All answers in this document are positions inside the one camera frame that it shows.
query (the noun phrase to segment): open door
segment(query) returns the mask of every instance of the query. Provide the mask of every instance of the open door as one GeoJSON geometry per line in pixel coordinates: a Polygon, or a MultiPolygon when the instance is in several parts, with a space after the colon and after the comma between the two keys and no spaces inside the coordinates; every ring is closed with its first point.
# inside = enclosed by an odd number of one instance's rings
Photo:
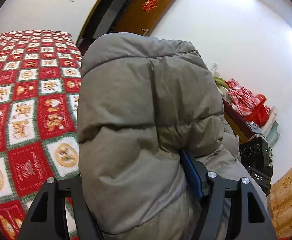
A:
{"type": "Polygon", "coordinates": [[[175,0],[132,0],[113,32],[149,36],[158,21],[175,0]]]}

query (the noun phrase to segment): curtain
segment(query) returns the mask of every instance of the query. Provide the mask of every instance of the curtain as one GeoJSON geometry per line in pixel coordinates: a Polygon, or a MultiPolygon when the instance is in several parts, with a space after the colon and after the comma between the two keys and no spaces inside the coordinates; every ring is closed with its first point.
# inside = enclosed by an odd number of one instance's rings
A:
{"type": "Polygon", "coordinates": [[[292,168],[272,185],[268,208],[277,237],[292,236],[292,168]]]}

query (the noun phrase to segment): silver screw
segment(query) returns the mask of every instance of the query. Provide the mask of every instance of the silver screw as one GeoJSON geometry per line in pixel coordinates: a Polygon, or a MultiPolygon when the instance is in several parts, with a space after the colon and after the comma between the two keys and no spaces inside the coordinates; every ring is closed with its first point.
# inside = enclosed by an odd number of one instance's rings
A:
{"type": "Polygon", "coordinates": [[[217,177],[216,172],[213,172],[213,171],[209,171],[207,174],[208,174],[208,176],[209,176],[210,178],[212,178],[212,179],[217,177]]]}
{"type": "Polygon", "coordinates": [[[249,184],[250,183],[250,180],[248,178],[243,177],[242,178],[242,183],[249,184]]]}
{"type": "Polygon", "coordinates": [[[49,177],[47,180],[47,183],[53,183],[55,181],[55,178],[54,177],[49,177]]]}

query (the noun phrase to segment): bed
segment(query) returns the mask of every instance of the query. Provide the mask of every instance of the bed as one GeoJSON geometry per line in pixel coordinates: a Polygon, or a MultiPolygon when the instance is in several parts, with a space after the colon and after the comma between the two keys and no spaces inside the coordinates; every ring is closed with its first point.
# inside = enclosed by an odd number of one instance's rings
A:
{"type": "MultiPolygon", "coordinates": [[[[81,55],[69,33],[0,34],[0,230],[17,239],[36,192],[51,176],[78,174],[81,55]]],[[[77,237],[66,202],[70,239],[77,237]]]]}

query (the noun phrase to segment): door frame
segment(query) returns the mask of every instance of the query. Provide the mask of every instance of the door frame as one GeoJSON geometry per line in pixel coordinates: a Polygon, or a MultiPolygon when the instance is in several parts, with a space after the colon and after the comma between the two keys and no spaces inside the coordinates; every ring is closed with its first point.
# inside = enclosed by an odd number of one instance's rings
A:
{"type": "Polygon", "coordinates": [[[85,23],[83,24],[82,29],[81,29],[81,31],[80,31],[80,33],[79,33],[79,36],[77,37],[76,46],[78,46],[79,40],[80,40],[81,36],[83,35],[84,30],[85,30],[85,28],[87,27],[87,24],[88,24],[90,18],[92,17],[92,15],[94,14],[94,12],[95,12],[95,10],[96,10],[98,4],[100,3],[100,1],[101,1],[101,0],[97,0],[97,2],[96,2],[96,3],[94,4],[94,6],[92,7],[92,9],[91,9],[89,15],[87,16],[87,18],[86,18],[86,20],[85,20],[85,23]]]}

